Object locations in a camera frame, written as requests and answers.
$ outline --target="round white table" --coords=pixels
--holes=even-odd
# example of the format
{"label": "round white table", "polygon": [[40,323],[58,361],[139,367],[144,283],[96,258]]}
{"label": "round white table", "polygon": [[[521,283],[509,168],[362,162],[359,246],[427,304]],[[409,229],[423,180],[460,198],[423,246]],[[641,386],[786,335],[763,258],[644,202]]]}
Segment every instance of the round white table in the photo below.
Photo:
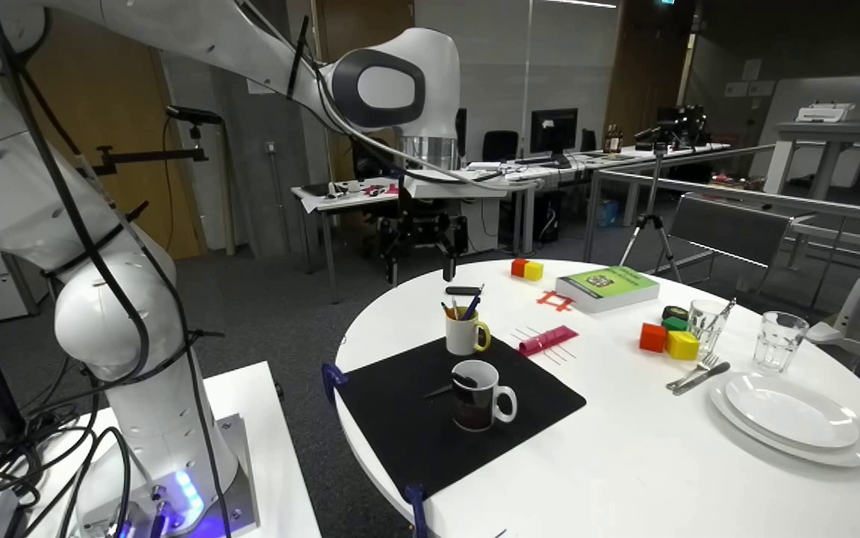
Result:
{"label": "round white table", "polygon": [[[818,467],[742,437],[706,404],[715,379],[675,398],[666,382],[691,361],[635,346],[638,323],[706,294],[659,280],[657,300],[605,314],[536,304],[554,276],[582,268],[590,267],[545,259],[536,283],[509,277],[509,259],[457,268],[453,283],[484,283],[481,319],[496,337],[518,344],[553,326],[579,332],[533,361],[577,389],[585,406],[430,497],[436,536],[860,538],[860,468]],[[347,328],[335,364],[354,371],[442,337],[444,286],[430,271],[370,301]],[[735,308],[715,344],[732,374],[750,371],[756,335],[757,314]],[[860,415],[860,379],[812,344],[796,349],[786,379]],[[338,419],[362,468],[412,519],[341,398]]]}

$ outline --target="computer monitor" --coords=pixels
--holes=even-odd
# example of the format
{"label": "computer monitor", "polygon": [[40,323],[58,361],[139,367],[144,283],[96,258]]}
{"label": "computer monitor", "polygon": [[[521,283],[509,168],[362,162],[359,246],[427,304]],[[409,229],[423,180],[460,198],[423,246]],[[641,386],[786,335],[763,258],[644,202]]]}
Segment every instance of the computer monitor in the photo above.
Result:
{"label": "computer monitor", "polygon": [[527,152],[553,152],[577,146],[577,108],[532,110],[527,116]]}

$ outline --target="gray carpet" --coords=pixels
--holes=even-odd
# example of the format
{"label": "gray carpet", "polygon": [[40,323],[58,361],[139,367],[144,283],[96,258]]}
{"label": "gray carpet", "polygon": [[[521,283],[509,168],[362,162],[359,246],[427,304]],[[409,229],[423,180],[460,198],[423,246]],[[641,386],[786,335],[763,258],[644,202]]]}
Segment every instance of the gray carpet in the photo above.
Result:
{"label": "gray carpet", "polygon": [[[569,216],[559,243],[536,246],[533,258],[579,259],[582,258],[582,225]],[[297,464],[309,491],[309,503],[324,538],[382,538],[409,536],[403,516],[370,488],[364,471],[354,467],[335,412],[320,389],[320,364],[335,359],[344,328],[353,316],[388,283],[375,259],[359,253],[359,235],[338,232],[338,283],[341,301],[330,304],[324,276],[305,271],[305,259],[260,264],[247,253],[221,258],[208,253],[199,259],[179,264],[179,291],[194,328],[221,332],[224,337],[206,337],[197,346],[206,374],[232,371],[254,361],[267,361],[281,386],[285,424],[297,450]],[[627,229],[603,229],[594,246],[596,264],[614,264],[623,250]],[[654,267],[659,243],[654,232],[641,232],[632,267]],[[820,300],[812,304],[812,291],[820,276],[818,259],[799,258],[786,267],[789,253],[778,258],[778,268],[768,280],[768,294],[750,304],[790,308],[818,319],[836,310],[860,276],[860,267],[833,267]],[[430,264],[409,267],[406,276],[433,268]],[[721,297],[738,291],[739,277],[756,277],[739,264],[715,264],[706,277],[705,267],[684,271],[688,283],[715,291]],[[30,404],[61,367],[61,356],[49,335],[49,304],[27,319],[0,323],[0,361],[18,400]],[[75,374],[58,386],[58,394],[84,389]]]}

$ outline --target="stacked plates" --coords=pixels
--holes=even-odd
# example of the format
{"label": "stacked plates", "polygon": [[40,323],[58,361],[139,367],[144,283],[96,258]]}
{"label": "stacked plates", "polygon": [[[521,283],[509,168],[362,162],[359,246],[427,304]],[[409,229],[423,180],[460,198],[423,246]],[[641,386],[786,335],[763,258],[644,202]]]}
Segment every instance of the stacked plates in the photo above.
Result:
{"label": "stacked plates", "polygon": [[706,391],[709,404],[739,433],[823,467],[860,467],[860,419],[778,377],[724,377]]}

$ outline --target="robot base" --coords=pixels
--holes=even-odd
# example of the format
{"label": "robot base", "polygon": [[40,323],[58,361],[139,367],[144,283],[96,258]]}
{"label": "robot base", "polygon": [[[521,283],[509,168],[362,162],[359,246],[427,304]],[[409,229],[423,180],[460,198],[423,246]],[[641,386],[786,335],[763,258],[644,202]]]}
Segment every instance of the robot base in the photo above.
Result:
{"label": "robot base", "polygon": [[[221,419],[218,431],[224,433],[229,450],[238,461],[236,479],[224,491],[224,503],[227,503],[229,531],[242,536],[242,531],[260,530],[247,431],[245,431],[242,415]],[[163,538],[166,531],[161,531],[161,519],[147,516],[133,504],[136,503],[132,503],[132,516],[127,516],[132,531],[124,531],[124,536],[127,538]],[[106,516],[99,516],[99,519],[91,516],[90,522],[84,522],[78,530],[78,538],[106,538],[106,530],[112,527],[112,516],[109,516],[112,507],[117,504],[109,504],[105,512]],[[224,536],[221,504],[211,503],[206,507],[206,513],[199,516],[199,522],[191,531],[185,531],[185,536],[188,538],[218,538],[218,536]]]}

